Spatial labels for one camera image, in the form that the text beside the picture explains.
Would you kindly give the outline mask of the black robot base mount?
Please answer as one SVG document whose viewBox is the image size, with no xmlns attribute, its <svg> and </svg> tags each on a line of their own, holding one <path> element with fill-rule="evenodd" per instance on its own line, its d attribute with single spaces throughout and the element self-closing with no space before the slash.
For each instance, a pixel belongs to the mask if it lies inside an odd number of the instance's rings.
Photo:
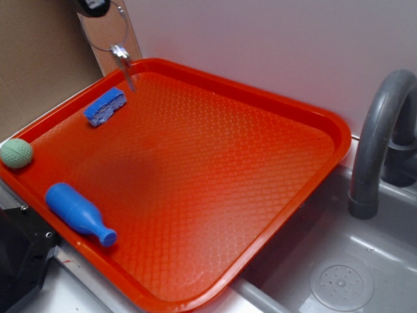
<svg viewBox="0 0 417 313">
<path fill-rule="evenodd" d="M 17 312 L 41 291 L 56 244 L 34 209 L 1 210 L 1 312 Z"/>
</svg>

